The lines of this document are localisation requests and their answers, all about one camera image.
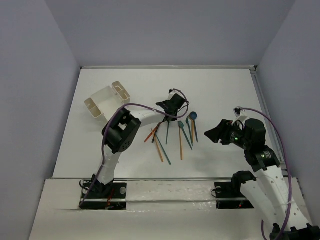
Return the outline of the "teal chopstick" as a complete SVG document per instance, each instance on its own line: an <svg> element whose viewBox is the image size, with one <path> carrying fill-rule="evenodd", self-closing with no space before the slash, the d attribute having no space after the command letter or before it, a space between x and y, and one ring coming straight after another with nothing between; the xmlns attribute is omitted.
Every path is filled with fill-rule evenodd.
<svg viewBox="0 0 320 240"><path fill-rule="evenodd" d="M169 157L168 157L168 155L167 155L167 153L166 153L166 151L165 151L165 149L164 149L164 147L163 147L163 145L162 145L162 143L161 143L161 141L160 141L160 139L159 139L157 134L155 134L155 138L157 139L157 141L158 141L158 143L160 145L160 148L161 148L165 158L167 159L168 164L171 166L172 163L171 163L171 161L170 161L170 159L169 159Z"/></svg>
<svg viewBox="0 0 320 240"><path fill-rule="evenodd" d="M165 144L166 144L166 145L168 144L169 130L170 130L170 121L167 122L166 139L165 139Z"/></svg>

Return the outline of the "steel knife black handle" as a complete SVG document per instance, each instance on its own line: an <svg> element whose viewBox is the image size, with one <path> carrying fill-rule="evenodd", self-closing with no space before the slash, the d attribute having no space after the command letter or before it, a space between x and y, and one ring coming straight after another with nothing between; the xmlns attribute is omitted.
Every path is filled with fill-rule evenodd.
<svg viewBox="0 0 320 240"><path fill-rule="evenodd" d="M155 129L153 130L153 137L152 137L152 143L154 143L155 142L155 137L156 137L156 134L157 134L157 132L158 132L158 130L159 130L159 127L161 126L161 122L160 123L158 123L157 124L157 126L155 127Z"/></svg>

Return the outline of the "orange chopstick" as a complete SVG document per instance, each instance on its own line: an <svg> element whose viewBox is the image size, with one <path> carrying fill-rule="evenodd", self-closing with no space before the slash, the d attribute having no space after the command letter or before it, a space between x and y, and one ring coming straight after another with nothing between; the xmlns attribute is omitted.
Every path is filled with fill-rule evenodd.
<svg viewBox="0 0 320 240"><path fill-rule="evenodd" d="M180 149L180 160L183 160L183 143L182 143L182 130L179 127L179 149Z"/></svg>
<svg viewBox="0 0 320 240"><path fill-rule="evenodd" d="M163 159L163 156L162 156L162 153L161 153L161 150L160 150L160 146L158 144L158 140L156 138L156 130L157 130L156 128L152 130L152 136L154 138L154 143L155 143L159 158L160 158L161 162L163 163L164 159Z"/></svg>

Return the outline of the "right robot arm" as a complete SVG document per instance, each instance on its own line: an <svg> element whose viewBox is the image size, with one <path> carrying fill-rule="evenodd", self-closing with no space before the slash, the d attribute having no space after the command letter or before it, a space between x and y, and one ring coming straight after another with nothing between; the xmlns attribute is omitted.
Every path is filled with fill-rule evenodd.
<svg viewBox="0 0 320 240"><path fill-rule="evenodd" d="M243 124L223 119L206 131L213 143L234 144L244 150L252 171L239 171L232 176L230 190L245 196L272 228L271 240L318 240L320 228L312 225L301 212L282 173L275 152L266 145L266 129L262 121L250 118Z"/></svg>

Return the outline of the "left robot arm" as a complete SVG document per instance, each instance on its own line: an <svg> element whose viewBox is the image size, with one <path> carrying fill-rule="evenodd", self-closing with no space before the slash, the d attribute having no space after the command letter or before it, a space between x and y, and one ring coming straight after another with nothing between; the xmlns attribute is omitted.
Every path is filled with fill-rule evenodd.
<svg viewBox="0 0 320 240"><path fill-rule="evenodd" d="M119 107L102 130L101 163L79 205L82 206L90 194L98 198L110 195L120 156L132 145L140 128L176 121L188 113L189 105L186 95L172 88L168 99L157 102L154 107L132 102Z"/></svg>

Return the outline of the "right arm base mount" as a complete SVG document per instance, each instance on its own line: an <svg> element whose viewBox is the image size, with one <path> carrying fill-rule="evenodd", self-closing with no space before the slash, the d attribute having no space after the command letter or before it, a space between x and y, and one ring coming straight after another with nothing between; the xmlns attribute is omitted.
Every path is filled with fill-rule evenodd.
<svg viewBox="0 0 320 240"><path fill-rule="evenodd" d="M215 182L211 196L216 201L218 210L253 209L251 202L239 191L234 190L228 181Z"/></svg>

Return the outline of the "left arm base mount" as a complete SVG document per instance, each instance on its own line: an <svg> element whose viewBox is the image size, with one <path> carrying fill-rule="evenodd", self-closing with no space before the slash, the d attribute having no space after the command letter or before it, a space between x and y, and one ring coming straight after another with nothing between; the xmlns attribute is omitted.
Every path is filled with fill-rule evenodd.
<svg viewBox="0 0 320 240"><path fill-rule="evenodd" d="M122 211L127 209L127 183L115 182L105 187L95 186L89 191L91 181L81 180L79 208L81 210Z"/></svg>

